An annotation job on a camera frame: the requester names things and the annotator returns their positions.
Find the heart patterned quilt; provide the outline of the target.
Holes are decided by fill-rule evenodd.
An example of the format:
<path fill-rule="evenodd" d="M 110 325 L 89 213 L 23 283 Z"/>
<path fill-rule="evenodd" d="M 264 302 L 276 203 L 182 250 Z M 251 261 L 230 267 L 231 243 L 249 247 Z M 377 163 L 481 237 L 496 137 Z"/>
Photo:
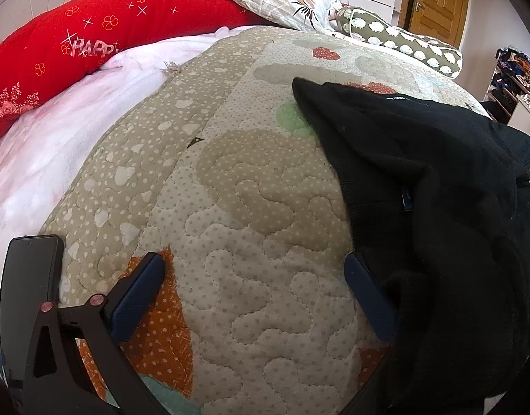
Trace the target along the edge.
<path fill-rule="evenodd" d="M 64 306 L 165 255 L 163 289 L 124 352 L 179 412 L 335 414 L 381 353 L 343 275 L 347 212 L 296 77 L 481 111 L 403 54 L 253 28 L 120 118 L 44 223 L 65 241 Z"/>

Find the black pants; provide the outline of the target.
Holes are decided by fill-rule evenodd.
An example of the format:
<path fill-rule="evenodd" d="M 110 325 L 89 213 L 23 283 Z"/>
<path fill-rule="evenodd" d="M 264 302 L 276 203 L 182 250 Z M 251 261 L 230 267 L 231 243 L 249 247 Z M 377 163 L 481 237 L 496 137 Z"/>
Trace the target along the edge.
<path fill-rule="evenodd" d="M 394 313 L 390 414 L 530 414 L 530 136 L 409 95 L 292 92 Z"/>

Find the black smartphone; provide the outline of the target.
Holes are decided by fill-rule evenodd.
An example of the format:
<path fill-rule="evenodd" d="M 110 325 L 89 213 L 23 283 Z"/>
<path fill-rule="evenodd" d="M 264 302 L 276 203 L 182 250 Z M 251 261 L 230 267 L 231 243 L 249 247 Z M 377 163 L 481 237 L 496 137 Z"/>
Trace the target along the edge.
<path fill-rule="evenodd" d="M 8 246 L 0 285 L 0 369 L 16 393 L 22 391 L 39 308 L 58 300 L 63 250 L 55 234 L 16 237 Z"/>

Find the red long pillow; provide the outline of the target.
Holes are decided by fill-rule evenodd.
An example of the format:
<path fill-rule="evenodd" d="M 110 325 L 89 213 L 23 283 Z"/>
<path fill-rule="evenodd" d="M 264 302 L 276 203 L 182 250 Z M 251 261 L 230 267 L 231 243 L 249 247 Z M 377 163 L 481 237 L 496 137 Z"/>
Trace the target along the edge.
<path fill-rule="evenodd" d="M 265 25 L 232 0 L 72 0 L 0 43 L 0 138 L 113 55 L 221 27 Z"/>

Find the green white patterned bolster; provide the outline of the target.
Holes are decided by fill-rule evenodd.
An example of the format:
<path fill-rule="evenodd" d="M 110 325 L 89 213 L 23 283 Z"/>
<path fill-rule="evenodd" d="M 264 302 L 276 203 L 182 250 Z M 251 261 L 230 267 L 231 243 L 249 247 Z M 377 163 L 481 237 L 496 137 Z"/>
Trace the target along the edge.
<path fill-rule="evenodd" d="M 361 42 L 397 50 L 451 79 L 456 79 L 463 69 L 463 55 L 456 47 L 437 38 L 389 25 L 374 12 L 345 6 L 337 12 L 335 21 L 342 34 Z"/>

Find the wooden door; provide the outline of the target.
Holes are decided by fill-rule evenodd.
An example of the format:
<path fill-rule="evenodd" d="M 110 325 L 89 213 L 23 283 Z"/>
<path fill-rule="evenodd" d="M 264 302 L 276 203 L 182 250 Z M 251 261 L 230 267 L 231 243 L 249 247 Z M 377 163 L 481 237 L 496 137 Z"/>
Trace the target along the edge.
<path fill-rule="evenodd" d="M 402 0 L 398 26 L 459 47 L 468 13 L 468 0 Z"/>

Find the white pink bed sheet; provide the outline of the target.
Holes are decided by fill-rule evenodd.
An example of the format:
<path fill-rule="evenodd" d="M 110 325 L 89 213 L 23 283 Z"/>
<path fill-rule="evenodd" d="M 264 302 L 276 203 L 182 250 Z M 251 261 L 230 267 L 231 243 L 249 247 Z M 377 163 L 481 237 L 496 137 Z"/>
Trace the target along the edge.
<path fill-rule="evenodd" d="M 0 281 L 10 241 L 39 232 L 97 140 L 161 86 L 169 66 L 240 31 L 221 27 L 124 50 L 13 124 L 0 139 Z"/>

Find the white shelf unit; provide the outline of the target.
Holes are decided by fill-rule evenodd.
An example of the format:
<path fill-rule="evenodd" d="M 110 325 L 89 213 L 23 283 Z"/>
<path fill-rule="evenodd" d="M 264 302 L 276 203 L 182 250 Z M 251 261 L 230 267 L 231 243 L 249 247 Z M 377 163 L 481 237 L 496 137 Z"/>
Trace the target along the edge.
<path fill-rule="evenodd" d="M 530 57 L 512 47 L 500 48 L 481 101 L 496 122 L 530 136 Z"/>

